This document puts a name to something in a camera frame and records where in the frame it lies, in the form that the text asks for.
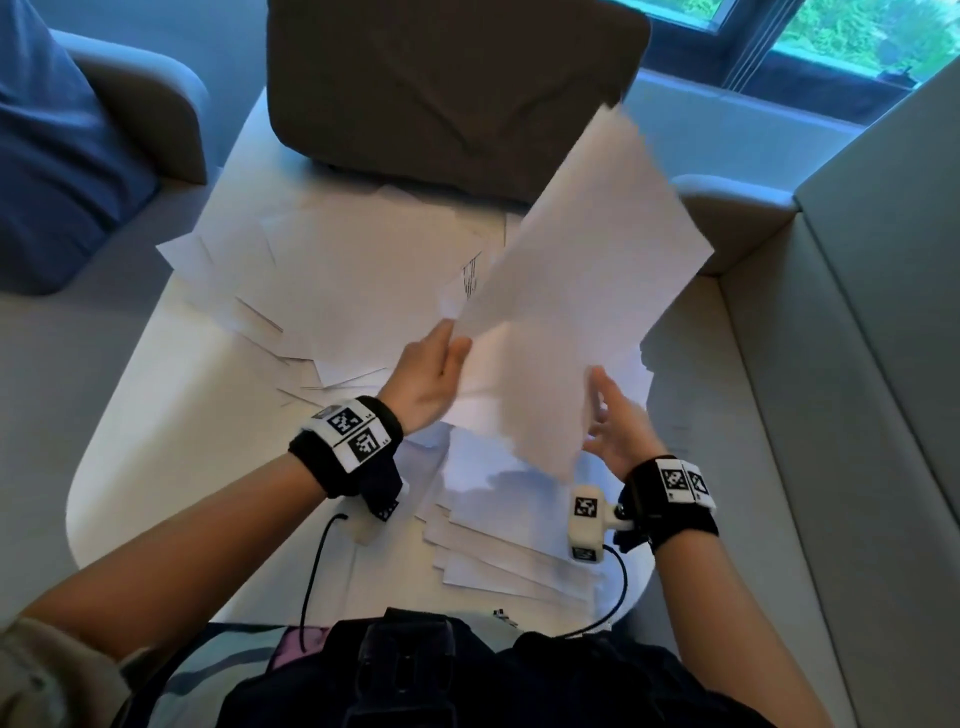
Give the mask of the person's right hand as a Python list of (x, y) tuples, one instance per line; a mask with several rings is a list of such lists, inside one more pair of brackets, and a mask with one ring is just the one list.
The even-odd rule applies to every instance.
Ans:
[(615, 478), (625, 482), (636, 467), (670, 453), (646, 410), (607, 375), (608, 417), (589, 426), (582, 451), (599, 458)]

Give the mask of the person's left hand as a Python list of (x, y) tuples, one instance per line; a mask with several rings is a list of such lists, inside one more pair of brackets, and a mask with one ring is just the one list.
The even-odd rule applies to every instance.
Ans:
[(452, 406), (461, 382), (461, 377), (430, 377), (422, 356), (422, 339), (408, 343), (377, 395), (404, 435), (422, 431), (442, 418)]

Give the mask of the large white paper sheet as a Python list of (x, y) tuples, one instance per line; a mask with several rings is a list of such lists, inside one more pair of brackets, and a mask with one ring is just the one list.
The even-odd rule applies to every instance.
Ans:
[(713, 253), (634, 120), (600, 106), (462, 308), (448, 421), (570, 481), (589, 370), (640, 346)]

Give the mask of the person's left forearm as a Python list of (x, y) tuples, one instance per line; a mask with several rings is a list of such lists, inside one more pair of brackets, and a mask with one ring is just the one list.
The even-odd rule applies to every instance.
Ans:
[(283, 454), (48, 589), (21, 617), (121, 661), (196, 635), (328, 495)]

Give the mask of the person's right forearm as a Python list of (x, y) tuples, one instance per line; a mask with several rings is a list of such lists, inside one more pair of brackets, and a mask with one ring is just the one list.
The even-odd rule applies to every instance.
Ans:
[(680, 661), (776, 728), (834, 728), (718, 536), (684, 530), (654, 551)]

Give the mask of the white sheet with black drawing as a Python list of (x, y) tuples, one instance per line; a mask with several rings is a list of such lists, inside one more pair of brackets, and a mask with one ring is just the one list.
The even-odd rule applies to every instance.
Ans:
[(490, 257), (479, 251), (466, 262), (449, 282), (438, 291), (438, 315), (442, 319), (457, 319), (467, 302), (483, 285), (489, 269)]

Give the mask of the pile of scattered white papers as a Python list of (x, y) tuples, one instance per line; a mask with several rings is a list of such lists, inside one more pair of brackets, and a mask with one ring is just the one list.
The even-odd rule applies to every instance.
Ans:
[(259, 376), (319, 406), (374, 394), (403, 347), (442, 319), (442, 285), (481, 251), (488, 274), (521, 223), (384, 186), (321, 193), (157, 249)]

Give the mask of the black wristband with marker tags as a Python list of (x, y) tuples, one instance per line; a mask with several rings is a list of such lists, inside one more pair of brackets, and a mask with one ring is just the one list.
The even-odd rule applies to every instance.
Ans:
[(403, 480), (395, 455), (403, 440), (394, 412), (379, 398), (361, 395), (306, 420), (288, 453), (329, 500), (358, 498), (369, 514), (387, 523), (401, 499)]
[(647, 544), (653, 553), (673, 537), (698, 531), (719, 535), (716, 504), (699, 467), (673, 456), (635, 466), (626, 476), (616, 511), (631, 525), (613, 535), (619, 552)]

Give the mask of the stack of white papers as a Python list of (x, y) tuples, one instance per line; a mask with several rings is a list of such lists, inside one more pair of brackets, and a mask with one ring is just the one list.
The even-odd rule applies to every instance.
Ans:
[(610, 611), (623, 586), (616, 559), (570, 557), (571, 487), (496, 440), (454, 427), (415, 516), (446, 586), (544, 601), (588, 615)]

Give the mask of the beige sofa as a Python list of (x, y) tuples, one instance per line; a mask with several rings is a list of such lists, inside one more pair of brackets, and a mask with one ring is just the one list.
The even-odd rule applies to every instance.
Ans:
[(960, 728), (960, 57), (794, 192), (673, 183), (657, 430), (836, 726)]

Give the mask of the brown cushion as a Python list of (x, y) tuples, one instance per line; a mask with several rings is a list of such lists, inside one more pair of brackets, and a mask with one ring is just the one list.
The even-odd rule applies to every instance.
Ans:
[(268, 0), (270, 125), (320, 164), (532, 205), (651, 35), (614, 0)]

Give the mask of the black chest harness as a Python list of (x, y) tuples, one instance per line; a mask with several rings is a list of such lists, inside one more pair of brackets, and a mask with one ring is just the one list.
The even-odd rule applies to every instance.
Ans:
[(458, 617), (388, 609), (236, 686), (216, 728), (775, 727), (662, 647), (521, 632), (494, 650)]

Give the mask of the window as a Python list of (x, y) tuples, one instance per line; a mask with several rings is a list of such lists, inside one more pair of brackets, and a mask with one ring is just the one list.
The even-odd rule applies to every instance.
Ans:
[(960, 0), (609, 0), (651, 72), (867, 127), (960, 58)]

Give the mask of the patterned light shirt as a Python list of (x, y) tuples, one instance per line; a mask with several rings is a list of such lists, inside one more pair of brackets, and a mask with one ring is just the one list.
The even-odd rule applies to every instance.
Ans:
[(18, 617), (0, 628), (0, 728), (213, 728), (233, 689), (319, 653), (329, 634), (212, 624), (178, 657), (116, 660)]

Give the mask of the blue cushion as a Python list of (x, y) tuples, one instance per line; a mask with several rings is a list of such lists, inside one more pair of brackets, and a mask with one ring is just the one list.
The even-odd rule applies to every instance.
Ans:
[(62, 290), (160, 186), (29, 0), (0, 0), (0, 292)]

